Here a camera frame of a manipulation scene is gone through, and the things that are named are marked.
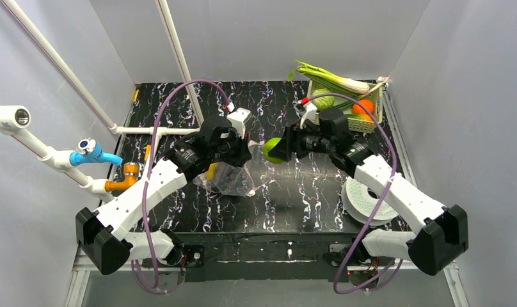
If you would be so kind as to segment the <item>green cabbage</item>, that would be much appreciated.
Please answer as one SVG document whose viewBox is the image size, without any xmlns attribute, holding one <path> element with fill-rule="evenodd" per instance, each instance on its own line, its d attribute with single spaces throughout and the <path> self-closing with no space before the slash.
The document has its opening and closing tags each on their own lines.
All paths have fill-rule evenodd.
<svg viewBox="0 0 517 307">
<path fill-rule="evenodd" d="M 316 97 L 318 95 L 331 93 L 330 90 L 326 88 L 317 88 L 312 92 L 312 97 Z M 322 111 L 324 109 L 328 109 L 334 106 L 335 97 L 331 95 L 323 96 L 316 98 L 312 101 L 312 104 L 317 108 L 318 111 Z"/>
</svg>

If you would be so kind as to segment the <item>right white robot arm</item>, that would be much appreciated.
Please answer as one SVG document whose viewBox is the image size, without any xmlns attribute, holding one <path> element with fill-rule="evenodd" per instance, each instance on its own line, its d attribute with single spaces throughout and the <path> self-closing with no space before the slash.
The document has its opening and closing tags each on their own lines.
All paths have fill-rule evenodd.
<svg viewBox="0 0 517 307">
<path fill-rule="evenodd" d="M 466 211 L 432 199 L 407 181 L 372 146 L 349 131 L 346 116 L 336 108 L 321 111 L 318 124 L 304 116 L 286 127 L 282 137 L 270 139 L 264 151 L 273 163 L 302 159 L 310 153 L 328 155 L 338 169 L 374 191 L 410 226 L 408 232 L 363 230 L 342 265 L 358 249 L 365 256 L 409 260 L 434 276 L 468 249 Z"/>
</svg>

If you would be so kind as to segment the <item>yellow bell pepper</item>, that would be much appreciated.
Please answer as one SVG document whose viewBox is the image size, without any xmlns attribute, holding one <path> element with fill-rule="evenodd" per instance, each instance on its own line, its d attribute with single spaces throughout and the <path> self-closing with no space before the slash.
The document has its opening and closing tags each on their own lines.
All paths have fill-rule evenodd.
<svg viewBox="0 0 517 307">
<path fill-rule="evenodd" d="M 204 176 L 206 177 L 207 180 L 212 180 L 216 174 L 216 170 L 218 168 L 218 162 L 216 163 L 212 163 L 210 166 L 209 166 L 209 169 L 204 173 Z"/>
</svg>

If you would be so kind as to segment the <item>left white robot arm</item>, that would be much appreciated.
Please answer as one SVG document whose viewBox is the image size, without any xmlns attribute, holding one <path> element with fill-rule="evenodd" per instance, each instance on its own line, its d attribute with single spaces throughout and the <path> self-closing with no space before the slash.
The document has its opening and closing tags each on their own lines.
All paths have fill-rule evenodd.
<svg viewBox="0 0 517 307">
<path fill-rule="evenodd" d="M 180 243 L 169 231 L 132 232 L 138 221 L 167 196 L 205 173 L 211 164 L 242 167 L 251 159 L 246 124 L 251 114 L 238 109 L 213 116 L 199 131 L 182 136 L 148 172 L 121 195 L 95 210 L 76 214 L 76 241 L 103 275 L 129 260 L 169 259 Z"/>
</svg>

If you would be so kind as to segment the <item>orange fruit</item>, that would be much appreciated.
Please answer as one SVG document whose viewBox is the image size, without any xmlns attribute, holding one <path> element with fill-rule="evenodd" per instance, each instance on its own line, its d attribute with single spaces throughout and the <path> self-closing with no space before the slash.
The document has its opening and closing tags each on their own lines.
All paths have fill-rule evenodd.
<svg viewBox="0 0 517 307">
<path fill-rule="evenodd" d="M 351 112 L 353 114 L 373 114 L 375 111 L 374 103 L 369 99 L 361 99 L 357 103 L 354 103 Z"/>
</svg>

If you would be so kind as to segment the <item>clear zip top bag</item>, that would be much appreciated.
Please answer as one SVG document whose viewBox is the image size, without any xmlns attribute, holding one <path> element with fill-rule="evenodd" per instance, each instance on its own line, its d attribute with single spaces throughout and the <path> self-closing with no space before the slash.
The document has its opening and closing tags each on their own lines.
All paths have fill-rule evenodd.
<svg viewBox="0 0 517 307">
<path fill-rule="evenodd" d="M 195 177 L 193 184 L 214 194 L 247 197 L 255 195 L 257 190 L 270 183 L 277 175 L 276 164 L 264 156 L 265 144 L 265 141 L 250 141 L 248 149 L 251 159 L 244 166 L 214 163 L 205 173 Z"/>
</svg>

